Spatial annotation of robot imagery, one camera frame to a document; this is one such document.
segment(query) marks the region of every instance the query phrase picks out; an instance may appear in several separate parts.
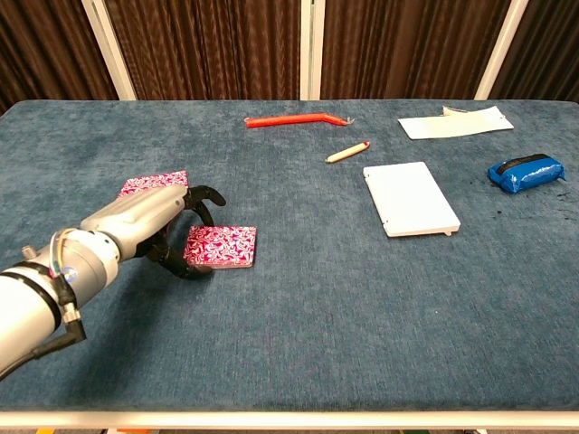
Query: background curtain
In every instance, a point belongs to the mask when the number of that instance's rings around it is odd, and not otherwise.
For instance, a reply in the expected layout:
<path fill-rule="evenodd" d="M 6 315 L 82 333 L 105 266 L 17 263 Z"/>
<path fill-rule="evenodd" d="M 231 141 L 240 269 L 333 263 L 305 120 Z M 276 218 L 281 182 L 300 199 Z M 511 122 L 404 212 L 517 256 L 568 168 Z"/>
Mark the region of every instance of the background curtain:
<path fill-rule="evenodd" d="M 80 0 L 0 1 L 0 113 L 23 99 L 117 99 Z"/>
<path fill-rule="evenodd" d="M 579 2 L 530 0 L 490 98 L 579 102 Z"/>
<path fill-rule="evenodd" d="M 299 0 L 107 0 L 139 99 L 297 99 Z"/>
<path fill-rule="evenodd" d="M 472 99 L 505 0 L 327 0 L 322 99 Z"/>

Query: white tray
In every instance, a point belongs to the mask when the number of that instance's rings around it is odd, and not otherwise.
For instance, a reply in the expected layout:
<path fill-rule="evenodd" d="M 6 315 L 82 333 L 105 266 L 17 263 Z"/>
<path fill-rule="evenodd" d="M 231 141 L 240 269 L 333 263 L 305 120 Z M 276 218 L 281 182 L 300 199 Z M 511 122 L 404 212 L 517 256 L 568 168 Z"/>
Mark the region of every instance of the white tray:
<path fill-rule="evenodd" d="M 364 178 L 389 237 L 446 233 L 459 219 L 424 162 L 364 168 Z"/>

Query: pink floral book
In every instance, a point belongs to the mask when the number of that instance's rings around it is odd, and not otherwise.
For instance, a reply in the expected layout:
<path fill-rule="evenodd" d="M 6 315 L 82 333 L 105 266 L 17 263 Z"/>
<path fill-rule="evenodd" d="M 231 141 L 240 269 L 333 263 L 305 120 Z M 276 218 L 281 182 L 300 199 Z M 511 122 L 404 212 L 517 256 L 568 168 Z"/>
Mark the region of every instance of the pink floral book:
<path fill-rule="evenodd" d="M 165 185 L 184 185 L 188 187 L 189 180 L 187 177 L 187 172 L 185 170 L 180 170 L 178 172 L 171 172 L 168 174 L 130 178 L 123 185 L 123 188 L 120 190 L 117 199 L 133 193 L 148 190 L 149 188 L 161 187 Z"/>
<path fill-rule="evenodd" d="M 189 265 L 214 269 L 251 267 L 257 229 L 240 226 L 193 226 L 184 257 Z"/>

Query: black zipper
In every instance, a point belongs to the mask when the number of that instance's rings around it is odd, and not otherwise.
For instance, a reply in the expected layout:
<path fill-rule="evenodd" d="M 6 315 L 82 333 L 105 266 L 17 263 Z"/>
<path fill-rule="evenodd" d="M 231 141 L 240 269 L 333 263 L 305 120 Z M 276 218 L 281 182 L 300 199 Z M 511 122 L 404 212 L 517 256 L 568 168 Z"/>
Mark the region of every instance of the black zipper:
<path fill-rule="evenodd" d="M 508 160 L 498 167 L 497 174 L 503 175 L 505 171 L 511 167 L 523 165 L 524 163 L 529 163 L 531 161 L 542 160 L 543 158 L 549 158 L 549 156 L 546 156 L 545 154 L 533 154 L 531 156 L 522 156 L 520 158 L 515 158 L 514 160 Z"/>

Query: white table edge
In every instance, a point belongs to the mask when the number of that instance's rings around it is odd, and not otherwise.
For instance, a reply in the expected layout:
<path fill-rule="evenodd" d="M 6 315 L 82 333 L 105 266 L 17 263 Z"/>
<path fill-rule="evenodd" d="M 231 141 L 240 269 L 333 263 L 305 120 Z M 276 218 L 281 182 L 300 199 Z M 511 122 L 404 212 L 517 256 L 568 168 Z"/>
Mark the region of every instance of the white table edge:
<path fill-rule="evenodd" d="M 579 429 L 579 411 L 1 411 L 0 428 Z"/>

